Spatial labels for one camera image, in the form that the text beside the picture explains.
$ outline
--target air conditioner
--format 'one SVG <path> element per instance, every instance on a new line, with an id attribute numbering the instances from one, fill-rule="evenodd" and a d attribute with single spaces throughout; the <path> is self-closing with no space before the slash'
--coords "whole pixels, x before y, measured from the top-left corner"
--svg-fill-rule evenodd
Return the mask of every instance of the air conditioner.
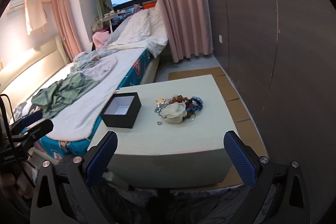
<path id="1" fill-rule="evenodd" d="M 11 0 L 9 3 L 9 12 L 25 8 L 24 0 Z"/>

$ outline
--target gray floor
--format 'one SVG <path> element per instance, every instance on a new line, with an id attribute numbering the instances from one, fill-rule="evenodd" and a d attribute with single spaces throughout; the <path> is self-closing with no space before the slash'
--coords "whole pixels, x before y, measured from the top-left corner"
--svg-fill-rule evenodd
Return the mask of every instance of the gray floor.
<path id="1" fill-rule="evenodd" d="M 190 59 L 184 59 L 178 63 L 173 63 L 173 61 L 160 61 L 155 82 L 168 81 L 168 74 L 170 72 L 214 67 L 220 67 L 220 64 L 213 55 L 199 57 L 193 56 Z"/>

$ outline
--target green blanket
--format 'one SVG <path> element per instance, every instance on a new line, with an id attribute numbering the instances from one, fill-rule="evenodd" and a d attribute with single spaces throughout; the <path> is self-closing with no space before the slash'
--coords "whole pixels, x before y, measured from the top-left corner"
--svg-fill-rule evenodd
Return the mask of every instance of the green blanket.
<path id="1" fill-rule="evenodd" d="M 42 109 L 43 117 L 50 119 L 98 84 L 99 81 L 95 81 L 80 72 L 68 75 L 64 80 L 55 82 L 50 87 L 40 90 L 33 96 L 31 103 Z"/>

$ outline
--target upholstered headboard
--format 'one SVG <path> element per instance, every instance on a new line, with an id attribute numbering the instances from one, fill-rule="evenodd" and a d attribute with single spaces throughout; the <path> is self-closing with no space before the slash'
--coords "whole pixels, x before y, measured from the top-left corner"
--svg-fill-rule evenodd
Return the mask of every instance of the upholstered headboard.
<path id="1" fill-rule="evenodd" d="M 0 71 L 0 94 L 7 94 L 13 110 L 68 64 L 59 36 L 18 56 Z M 4 98 L 8 118 L 12 117 Z"/>

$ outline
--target white table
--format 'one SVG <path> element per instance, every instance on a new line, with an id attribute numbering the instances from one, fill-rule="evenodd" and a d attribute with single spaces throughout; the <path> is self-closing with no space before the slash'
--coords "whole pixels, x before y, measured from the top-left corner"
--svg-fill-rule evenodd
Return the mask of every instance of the white table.
<path id="1" fill-rule="evenodd" d="M 195 187 L 224 180 L 232 165 L 224 134 L 237 130 L 212 75 L 119 90 L 127 92 L 137 92 L 142 104 L 134 127 L 108 128 L 101 122 L 90 144 L 97 145 L 109 130 L 117 133 L 118 148 L 108 165 L 111 172 L 136 187 Z M 194 121 L 172 124 L 154 112 L 156 98 L 173 95 L 203 100 Z"/>
<path id="2" fill-rule="evenodd" d="M 120 15 L 125 15 L 125 14 L 130 14 L 130 13 L 131 13 L 131 12 L 129 12 L 129 11 L 120 11 L 120 12 L 114 13 L 114 14 L 112 14 L 112 15 L 105 16 L 105 17 L 102 19 L 102 22 L 109 21 L 109 22 L 110 22 L 111 33 L 113 33 L 111 19 L 113 19 L 113 18 L 115 18 L 115 17 L 118 17 L 118 16 L 120 16 Z"/>

